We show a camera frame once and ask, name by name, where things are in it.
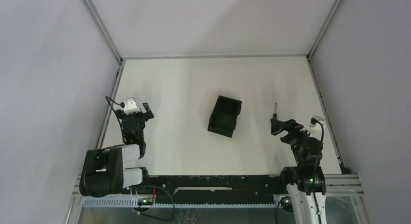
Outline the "black handled screwdriver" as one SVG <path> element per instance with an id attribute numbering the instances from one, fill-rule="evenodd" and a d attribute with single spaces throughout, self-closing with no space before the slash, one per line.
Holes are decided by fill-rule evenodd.
<path id="1" fill-rule="evenodd" d="M 273 114 L 273 118 L 276 119 L 277 118 L 277 102 L 275 103 L 274 106 L 274 114 Z"/>

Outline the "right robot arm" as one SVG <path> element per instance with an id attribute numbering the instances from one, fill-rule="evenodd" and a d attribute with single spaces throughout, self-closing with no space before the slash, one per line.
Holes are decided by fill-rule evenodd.
<path id="1" fill-rule="evenodd" d="M 274 114 L 270 131 L 273 136 L 286 132 L 280 141 L 290 146 L 296 162 L 296 166 L 284 167 L 280 172 L 280 186 L 288 197 L 281 198 L 278 204 L 291 205 L 298 224 L 325 224 L 326 183 L 320 166 L 324 120 L 313 116 L 305 127 L 294 119 L 281 121 Z"/>

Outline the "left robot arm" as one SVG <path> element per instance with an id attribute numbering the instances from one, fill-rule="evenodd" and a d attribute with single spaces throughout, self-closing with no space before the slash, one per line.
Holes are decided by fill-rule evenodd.
<path id="1" fill-rule="evenodd" d="M 153 119 L 154 114 L 148 103 L 142 106 L 145 109 L 143 112 L 130 99 L 125 101 L 123 109 L 116 110 L 124 141 L 122 144 L 87 151 L 79 182 L 82 196 L 99 198 L 118 194 L 130 186 L 139 193 L 151 189 L 152 181 L 145 167 L 126 167 L 127 162 L 145 156 L 145 123 Z"/>

